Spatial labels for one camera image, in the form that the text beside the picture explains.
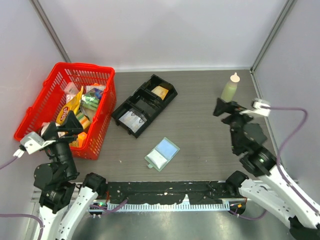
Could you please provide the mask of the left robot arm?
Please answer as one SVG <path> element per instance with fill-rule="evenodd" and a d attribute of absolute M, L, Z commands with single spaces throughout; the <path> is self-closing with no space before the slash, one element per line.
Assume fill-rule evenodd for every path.
<path fill-rule="evenodd" d="M 62 125 L 50 122 L 42 137 L 50 143 L 43 148 L 50 159 L 34 171 L 33 185 L 41 191 L 39 198 L 40 240 L 70 240 L 80 220 L 95 199 L 102 199 L 108 189 L 104 177 L 86 175 L 74 203 L 71 199 L 76 188 L 74 180 L 80 174 L 76 168 L 70 143 L 83 127 L 70 111 Z"/>

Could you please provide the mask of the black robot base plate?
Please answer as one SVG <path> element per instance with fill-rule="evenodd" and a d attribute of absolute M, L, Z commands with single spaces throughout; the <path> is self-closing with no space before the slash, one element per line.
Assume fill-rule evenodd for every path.
<path fill-rule="evenodd" d="M 112 204 L 127 200 L 131 205 L 179 205 L 186 197 L 191 205 L 205 205 L 243 198 L 231 185 L 219 181 L 109 182 L 104 196 Z"/>

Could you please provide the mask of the white credit card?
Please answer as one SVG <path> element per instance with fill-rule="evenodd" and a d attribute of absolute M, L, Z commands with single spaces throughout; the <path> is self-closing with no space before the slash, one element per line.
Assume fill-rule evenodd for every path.
<path fill-rule="evenodd" d="M 135 112 L 130 113 L 130 129 L 136 133 L 147 121 L 144 115 L 137 115 Z"/>

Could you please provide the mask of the green leather card holder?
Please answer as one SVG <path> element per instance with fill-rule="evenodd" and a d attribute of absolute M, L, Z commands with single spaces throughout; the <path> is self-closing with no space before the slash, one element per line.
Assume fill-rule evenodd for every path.
<path fill-rule="evenodd" d="M 176 144 L 164 137 L 144 159 L 149 169 L 161 172 L 179 151 L 180 148 Z"/>

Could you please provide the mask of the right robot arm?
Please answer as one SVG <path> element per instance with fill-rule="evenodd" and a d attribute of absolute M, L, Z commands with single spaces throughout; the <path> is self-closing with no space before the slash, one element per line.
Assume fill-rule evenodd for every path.
<path fill-rule="evenodd" d="M 228 116 L 222 123 L 230 127 L 231 149 L 244 169 L 266 184 L 265 189 L 246 174 L 235 171 L 226 180 L 226 193 L 233 198 L 241 195 L 250 199 L 274 215 L 296 240 L 318 240 L 320 238 L 320 206 L 309 197 L 289 176 L 280 162 L 263 146 L 267 137 L 257 117 L 267 117 L 273 109 L 266 101 L 256 98 L 252 108 L 247 109 L 235 101 L 216 100 L 213 115 Z"/>

